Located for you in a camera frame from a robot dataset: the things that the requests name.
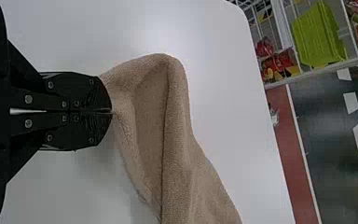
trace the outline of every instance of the screw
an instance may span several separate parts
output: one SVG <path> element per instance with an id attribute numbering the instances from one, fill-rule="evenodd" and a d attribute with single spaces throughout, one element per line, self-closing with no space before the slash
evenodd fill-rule
<path id="1" fill-rule="evenodd" d="M 79 122 L 79 116 L 74 116 L 74 122 L 78 123 Z"/>
<path id="2" fill-rule="evenodd" d="M 51 90 L 54 88 L 54 83 L 52 81 L 48 82 L 48 88 Z"/>
<path id="3" fill-rule="evenodd" d="M 27 105 L 30 105 L 33 100 L 34 100 L 34 98 L 32 97 L 32 95 L 26 95 L 26 96 L 25 96 L 25 103 L 26 103 Z"/>
<path id="4" fill-rule="evenodd" d="M 53 140 L 53 135 L 48 134 L 48 137 L 46 138 L 46 140 L 48 140 L 48 142 L 51 142 Z"/>
<path id="5" fill-rule="evenodd" d="M 1 145 L 0 145 L 0 150 L 3 151 L 3 152 L 6 151 L 6 146 L 5 146 L 5 144 L 1 144 Z"/>
<path id="6" fill-rule="evenodd" d="M 0 71 L 0 78 L 6 78 L 7 77 L 7 73 L 5 71 Z"/>
<path id="7" fill-rule="evenodd" d="M 26 119 L 25 120 L 25 128 L 32 128 L 32 120 L 31 119 Z"/>

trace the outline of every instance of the shelf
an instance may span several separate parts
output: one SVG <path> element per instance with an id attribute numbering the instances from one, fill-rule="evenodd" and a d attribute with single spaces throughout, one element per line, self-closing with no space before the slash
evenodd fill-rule
<path id="1" fill-rule="evenodd" d="M 301 79 L 305 79 L 305 78 L 309 78 L 309 77 L 316 77 L 319 75 L 327 75 L 328 76 L 331 73 L 335 73 L 337 70 L 348 68 L 348 67 L 354 67 L 354 66 L 358 66 L 358 58 L 349 59 L 342 63 L 334 63 L 334 64 L 328 65 L 324 68 L 318 68 L 318 69 L 315 69 L 315 70 L 312 70 L 309 72 L 305 72 L 305 73 L 303 73 L 299 76 L 296 76 L 296 77 L 287 77 L 284 80 L 264 85 L 264 89 L 269 90 L 269 89 L 279 87 L 282 85 L 294 83 Z"/>

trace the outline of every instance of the bolt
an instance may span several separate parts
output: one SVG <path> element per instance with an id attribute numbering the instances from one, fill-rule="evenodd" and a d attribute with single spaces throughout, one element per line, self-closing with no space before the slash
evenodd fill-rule
<path id="1" fill-rule="evenodd" d="M 48 134 L 48 137 L 46 139 L 48 140 L 48 142 L 51 142 L 53 140 L 53 135 Z"/>
<path id="2" fill-rule="evenodd" d="M 48 88 L 51 90 L 54 88 L 54 83 L 52 81 L 48 82 Z"/>
<path id="3" fill-rule="evenodd" d="M 25 96 L 25 103 L 26 103 L 27 105 L 30 105 L 33 100 L 34 100 L 34 98 L 32 97 L 32 95 L 26 95 L 26 96 Z"/>
<path id="4" fill-rule="evenodd" d="M 32 120 L 31 119 L 26 119 L 25 120 L 25 128 L 32 128 Z"/>

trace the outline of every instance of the beige knit fabric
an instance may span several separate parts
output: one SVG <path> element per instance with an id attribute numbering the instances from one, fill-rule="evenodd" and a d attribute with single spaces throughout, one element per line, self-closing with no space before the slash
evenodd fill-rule
<path id="1" fill-rule="evenodd" d="M 101 80 L 114 101 L 115 138 L 131 181 L 161 223 L 241 223 L 193 135 L 179 61 L 145 56 L 113 68 Z"/>

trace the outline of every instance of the metal shelving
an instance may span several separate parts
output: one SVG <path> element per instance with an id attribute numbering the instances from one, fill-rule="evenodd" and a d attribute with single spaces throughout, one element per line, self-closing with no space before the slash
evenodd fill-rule
<path id="1" fill-rule="evenodd" d="M 322 69 L 315 70 L 313 67 L 302 64 L 299 60 L 294 39 L 291 34 L 290 24 L 307 12 L 313 4 L 318 0 L 228 0 L 239 6 L 245 13 L 251 26 L 251 34 L 256 44 L 264 36 L 273 42 L 276 51 L 284 49 L 292 49 L 296 58 L 296 63 L 300 69 L 299 77 L 289 77 L 283 81 L 266 84 L 266 89 L 284 85 L 293 81 L 302 79 L 302 77 L 310 77 L 312 74 L 320 74 L 330 71 L 331 65 Z M 324 0 L 331 7 L 335 20 L 338 24 L 338 36 L 344 42 L 348 52 L 348 65 L 353 62 L 358 63 L 358 37 L 355 24 L 348 17 L 345 8 L 346 0 Z M 265 14 L 271 8 L 270 15 L 260 21 L 260 15 Z"/>

